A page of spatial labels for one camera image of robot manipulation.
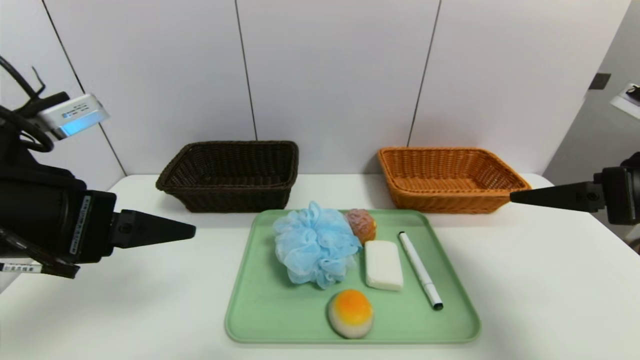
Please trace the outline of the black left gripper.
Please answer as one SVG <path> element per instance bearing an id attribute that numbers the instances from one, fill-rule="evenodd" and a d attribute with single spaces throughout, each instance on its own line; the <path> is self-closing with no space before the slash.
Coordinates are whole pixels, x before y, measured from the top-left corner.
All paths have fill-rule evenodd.
<path id="1" fill-rule="evenodd" d="M 0 200 L 1 256 L 44 265 L 94 264 L 114 248 L 188 240 L 197 231 L 137 210 L 114 213 L 115 194 L 52 166 L 2 166 Z"/>

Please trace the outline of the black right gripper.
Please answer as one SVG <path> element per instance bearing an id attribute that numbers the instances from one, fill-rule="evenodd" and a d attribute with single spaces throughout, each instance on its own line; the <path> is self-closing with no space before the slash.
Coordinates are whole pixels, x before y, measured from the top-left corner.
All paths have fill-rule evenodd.
<path id="1" fill-rule="evenodd" d="M 592 181 L 514 191 L 510 202 L 594 214 L 606 207 L 608 223 L 640 223 L 640 153 L 595 173 Z"/>

